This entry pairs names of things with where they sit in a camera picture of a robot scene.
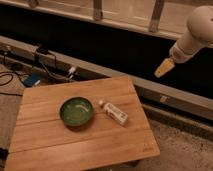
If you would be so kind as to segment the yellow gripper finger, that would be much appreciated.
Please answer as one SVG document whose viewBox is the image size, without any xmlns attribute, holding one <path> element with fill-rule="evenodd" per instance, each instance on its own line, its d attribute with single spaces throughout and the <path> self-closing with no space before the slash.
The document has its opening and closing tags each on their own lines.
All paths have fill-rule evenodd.
<svg viewBox="0 0 213 171">
<path fill-rule="evenodd" d="M 159 67 L 154 72 L 154 75 L 157 78 L 162 77 L 167 72 L 171 71 L 175 67 L 175 63 L 172 58 L 165 58 L 162 63 L 159 65 Z"/>
</svg>

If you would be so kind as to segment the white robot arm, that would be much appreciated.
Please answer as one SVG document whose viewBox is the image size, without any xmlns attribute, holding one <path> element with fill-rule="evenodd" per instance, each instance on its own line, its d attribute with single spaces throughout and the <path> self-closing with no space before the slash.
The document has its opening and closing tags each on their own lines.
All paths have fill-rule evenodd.
<svg viewBox="0 0 213 171">
<path fill-rule="evenodd" d="M 201 49 L 213 46 L 213 6 L 195 8 L 187 18 L 184 34 L 169 50 L 154 75 L 162 77 L 176 64 L 182 64 L 194 57 Z"/>
</svg>

